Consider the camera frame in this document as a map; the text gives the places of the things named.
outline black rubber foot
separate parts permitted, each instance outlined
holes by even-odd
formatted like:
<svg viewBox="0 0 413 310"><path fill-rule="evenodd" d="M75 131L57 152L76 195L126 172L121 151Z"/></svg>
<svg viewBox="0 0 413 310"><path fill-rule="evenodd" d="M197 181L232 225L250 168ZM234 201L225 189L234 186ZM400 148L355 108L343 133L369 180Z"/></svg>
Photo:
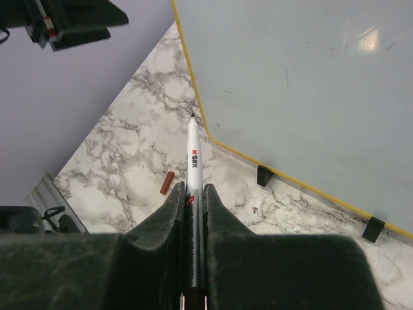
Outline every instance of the black rubber foot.
<svg viewBox="0 0 413 310"><path fill-rule="evenodd" d="M273 175L274 173L272 171L269 171L267 168L263 166L258 166L257 184L263 187L267 186Z"/></svg>
<svg viewBox="0 0 413 310"><path fill-rule="evenodd" d="M381 230L384 228L385 222L382 222L378 218L371 217L367 223L367 227L364 230L362 237L370 242L376 242L380 235Z"/></svg>

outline yellow edge trim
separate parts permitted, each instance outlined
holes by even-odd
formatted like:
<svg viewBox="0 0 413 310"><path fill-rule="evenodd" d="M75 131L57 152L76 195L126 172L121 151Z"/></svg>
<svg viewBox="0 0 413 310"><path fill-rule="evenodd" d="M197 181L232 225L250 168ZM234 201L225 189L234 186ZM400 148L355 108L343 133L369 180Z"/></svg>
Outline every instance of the yellow edge trim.
<svg viewBox="0 0 413 310"><path fill-rule="evenodd" d="M206 122L206 120L205 120L205 115L204 115L204 112L203 112L203 109L202 109L202 104L201 104L201 98L199 97L198 89L197 89L197 87L196 87L195 76L194 76L194 73L193 73L193 71L192 71L191 62L190 62L190 60L189 60L188 50L186 49L185 39L184 39L184 37L183 37L183 33L182 33L182 29L181 29L181 23L179 22L179 18L178 18L178 13L177 13L177 10L176 10L175 2L174 2L174 0L170 0L170 3L171 3L171 5L172 5L172 11L174 12L175 22L176 22L176 26L177 26L177 29L178 29L179 37L181 38L182 49L183 49L183 53L184 53L184 55L185 55L186 64L188 65L189 74L190 74L190 77L191 77L191 80L192 80L192 84L193 84L193 86L194 86L195 97L196 97L196 99L197 99L197 101L198 101L198 104L199 104L199 110L201 111L202 122L203 122L203 124L204 124L204 128L205 128L206 134L209 136L209 138L210 138L215 144L219 145L220 147L223 147L224 149L229 150L230 152L233 152L233 153L237 154L238 156L241 156L241 157L245 158L246 160L249 160L249 161L251 161L251 162L253 162L253 163L257 164L257 165L264 166L264 167L266 167L268 170L272 171L273 173L278 174L279 176L282 176L283 178L286 178L286 179L288 179L288 180L290 180L290 181L293 181L294 183L297 183L297 184L299 184L300 186L305 187L306 189L309 189L309 190L315 192L316 194L318 194L318 195L320 195L320 196L322 196L322 197L325 197L325 198L331 200L332 202L334 202L334 203L336 203L336 204L338 204L338 205L342 205L343 207L346 207L346 208L350 209L351 211L354 211L355 213L358 213L358 214L361 215L361 216L364 216L364 217L366 217L366 218L370 218L371 215L369 215L369 213L366 213L366 212L364 212L364 211L362 211L362 210L359 210L359 209L353 207L352 205L349 205L349 204L347 204L347 203L345 203L345 202L342 202L341 200L338 200L337 198L331 197L331 196L325 194L324 192L319 191L318 189L315 189L315 188L313 188L313 187L311 187L311 186L309 186L309 185L307 185L307 184L305 184L305 183L303 183L303 182L301 182L301 181L299 181L299 180L296 180L296 179L292 178L291 176L287 176L286 174L284 174L284 173L282 173L282 172L279 172L278 170L275 170L275 169L273 169L273 168L271 168L271 167L269 167L269 166L267 166L267 165L265 165L265 164L263 164L263 163L260 163L259 161L255 160L254 158L251 158L250 156L247 156L247 155L245 155L245 154L243 154L243 153L241 153L241 152L238 152L237 150L231 149L230 147L227 147L226 145L224 145L224 144L218 142L217 140L215 140L215 138L214 138L214 137L211 135L211 133L209 132L209 130L208 130L208 125L207 125L207 122ZM397 232L397 233L399 233L399 234L402 234L403 236L406 236L406 237L408 237L408 238L413 239L413 234L410 234L409 232L406 232L406 231L404 231L403 229L400 229L400 228L398 228L398 227L396 227L396 226L393 226L393 225L391 225L391 224L389 224L389 223L386 223L386 224L385 224L385 227L388 228L388 229L391 229L391 230L393 230L393 231L395 231L395 232Z"/></svg>

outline whiteboard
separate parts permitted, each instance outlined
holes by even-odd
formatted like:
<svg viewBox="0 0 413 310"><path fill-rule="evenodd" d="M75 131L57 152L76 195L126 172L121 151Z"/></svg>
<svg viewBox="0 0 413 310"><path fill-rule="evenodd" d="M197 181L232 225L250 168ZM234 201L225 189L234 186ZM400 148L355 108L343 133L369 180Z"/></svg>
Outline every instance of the whiteboard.
<svg viewBox="0 0 413 310"><path fill-rule="evenodd" d="M174 5L217 142L413 233L413 1Z"/></svg>

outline marker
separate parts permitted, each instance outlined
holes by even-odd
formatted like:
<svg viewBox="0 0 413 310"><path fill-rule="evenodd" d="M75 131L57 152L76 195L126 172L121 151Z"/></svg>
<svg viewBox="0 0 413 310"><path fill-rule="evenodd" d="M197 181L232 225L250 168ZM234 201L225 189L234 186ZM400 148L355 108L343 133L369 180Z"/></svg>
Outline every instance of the marker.
<svg viewBox="0 0 413 310"><path fill-rule="evenodd" d="M188 124L186 146L186 199L183 252L185 310L205 309L205 257L203 234L203 177L199 126L195 115Z"/></svg>

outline marble surface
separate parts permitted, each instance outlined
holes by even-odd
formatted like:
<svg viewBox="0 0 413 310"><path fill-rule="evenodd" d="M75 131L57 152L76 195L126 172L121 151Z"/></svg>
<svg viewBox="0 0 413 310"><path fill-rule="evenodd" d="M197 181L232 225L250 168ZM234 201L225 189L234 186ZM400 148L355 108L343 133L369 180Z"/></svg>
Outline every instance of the marble surface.
<svg viewBox="0 0 413 310"><path fill-rule="evenodd" d="M99 120L55 179L92 233L126 232L165 200L168 171L185 180L186 126L201 117L176 25ZM338 233L364 250L387 309L413 309L413 242L385 230L375 244L361 239L366 220L307 191L272 179L214 145L201 130L205 183L258 234Z"/></svg>

